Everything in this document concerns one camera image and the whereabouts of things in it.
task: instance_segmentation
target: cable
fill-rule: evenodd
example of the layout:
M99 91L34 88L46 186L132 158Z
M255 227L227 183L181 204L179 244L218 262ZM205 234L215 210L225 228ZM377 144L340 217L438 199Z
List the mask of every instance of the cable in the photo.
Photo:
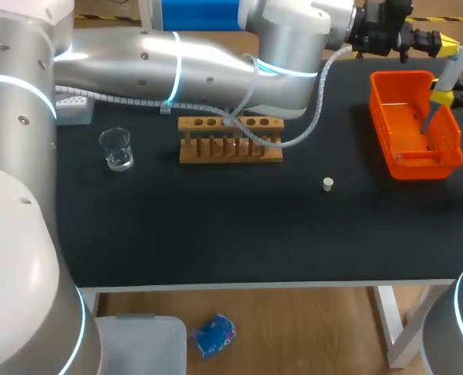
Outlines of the cable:
M146 100L146 99L133 99L133 98L121 98L118 96L112 96L112 95L104 95L104 94L99 94L97 92L93 91L87 91L87 90L81 90L79 88L74 88L74 87L64 87L64 86L56 86L56 93L69 93L69 94L74 94L74 95L79 95L79 96L84 96L86 98L92 98L95 100L100 100L103 102L110 102L110 103L117 103L117 104L125 104L125 105L139 105L139 106L148 106L148 107L160 107L162 105L165 105L166 107L170 108L176 108L176 109L193 109L193 110L198 110L198 111L205 111L205 112L210 112L210 113L216 113L219 116L224 117L225 120L229 120L230 117L232 117L233 123L237 125L237 127L249 138L253 139L257 144L263 145L266 147L274 147L274 148L287 148L291 147L294 145L297 145L304 139L306 139L311 132L314 130L314 128L317 126L318 120L320 119L320 114L322 111L322 104L324 101L324 88L325 88L325 80L328 75L328 71L331 68L331 65L335 62L335 60L340 57L341 55L344 55L345 53L351 52L352 47L351 46L346 46L341 48L340 50L336 51L330 58L327 60L327 62L324 65L324 68L322 69L321 75L320 75L320 81L318 84L318 97L317 97L317 105L315 107L315 114L314 117L310 123L310 125L307 127L307 129L298 137L282 142L282 143L273 143L269 141L265 141L262 138L259 138L256 136L251 130L247 128L246 125L242 123L238 118L236 118L236 114L242 109L242 107L249 101L250 97L253 94L254 90L254 84L255 84L255 77L259 73L259 68L257 64L257 59L253 58L254 62L254 75L253 75L253 82L249 86L249 90L246 92L246 96L244 99L240 102L239 106L230 113L229 115L222 109L210 106L210 105L200 105L200 104L192 104L192 103L171 103L171 102L164 102L164 101L157 101L157 100Z
M340 57L341 55L344 55L345 53L351 52L352 47L351 46L346 46L341 48L340 50L336 51L330 58L327 60L327 62L324 65L324 68L322 69L321 75L320 75L320 81L318 84L318 97L317 97L317 105L315 107L315 114L314 117L310 123L310 125L307 127L307 129L300 134L298 137L286 141L286 142L281 142L281 143L272 143L269 141L265 141L262 138L259 138L256 136L251 130L249 130L239 119L234 118L233 122L237 125L237 127L240 128L240 130L249 138L252 138L253 141L256 143L266 146L266 147L276 147L276 148L287 148L291 147L294 145L297 145L301 141L304 141L314 130L314 128L317 126L318 120L320 119L320 114L322 111L322 104L324 101L324 89L325 89L325 80L327 78L327 74L329 69L331 68L331 65L335 62L335 60Z
M226 115L223 118L223 124L226 125L226 126L232 125L233 119L237 117L239 112L242 111L242 109L249 102L249 100L253 96L254 88L256 87L256 78L257 78L257 75L258 75L259 69L260 69L260 67L258 65L258 62L257 62L257 59L254 56L252 56L251 54L249 54L249 53L245 53L242 56L247 56L253 61L253 66L254 66L253 81L251 82L250 86L247 88L246 95L244 96L244 99L242 99L240 104L237 105L237 107L235 108L235 110L232 113L230 113L229 115Z

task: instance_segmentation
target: wooden test tube rack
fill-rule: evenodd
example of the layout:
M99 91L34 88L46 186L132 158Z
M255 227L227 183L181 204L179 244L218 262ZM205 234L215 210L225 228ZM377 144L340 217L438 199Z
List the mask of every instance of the wooden test tube rack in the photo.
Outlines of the wooden test tube rack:
M244 116L240 120L263 139L281 142L284 120L267 116ZM179 117L178 130L185 135L180 163L279 163L284 159L281 148L264 147L242 137L240 129L226 127L222 117Z

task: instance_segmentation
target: white table frame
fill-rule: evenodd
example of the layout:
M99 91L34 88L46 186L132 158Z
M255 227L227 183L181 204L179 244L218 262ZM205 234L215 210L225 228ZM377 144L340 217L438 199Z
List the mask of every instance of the white table frame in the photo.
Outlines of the white table frame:
M391 369L403 369L421 349L422 322L438 297L454 280L395 280L395 281L307 281L292 283L236 283L236 284L183 284L140 287L83 287L82 296L92 315L98 312L100 293L129 291L196 291L212 289L261 289L261 288L328 288L373 287L382 330L386 339L387 359ZM393 285L426 285L421 298L407 314L407 324L402 325Z

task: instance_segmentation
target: blue packet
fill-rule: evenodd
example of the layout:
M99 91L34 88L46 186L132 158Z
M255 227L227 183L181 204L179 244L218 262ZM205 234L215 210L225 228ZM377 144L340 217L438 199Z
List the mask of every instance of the blue packet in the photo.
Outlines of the blue packet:
M221 314L217 314L205 326L193 330L190 334L204 359L226 348L236 336L237 332L233 322Z

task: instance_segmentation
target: small white cylinder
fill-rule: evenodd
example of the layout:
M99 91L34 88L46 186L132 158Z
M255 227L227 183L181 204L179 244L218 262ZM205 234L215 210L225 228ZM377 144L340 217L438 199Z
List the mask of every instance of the small white cylinder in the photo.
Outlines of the small white cylinder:
M323 181L324 191L326 192L331 191L333 184L334 184L334 180L331 177L326 177Z

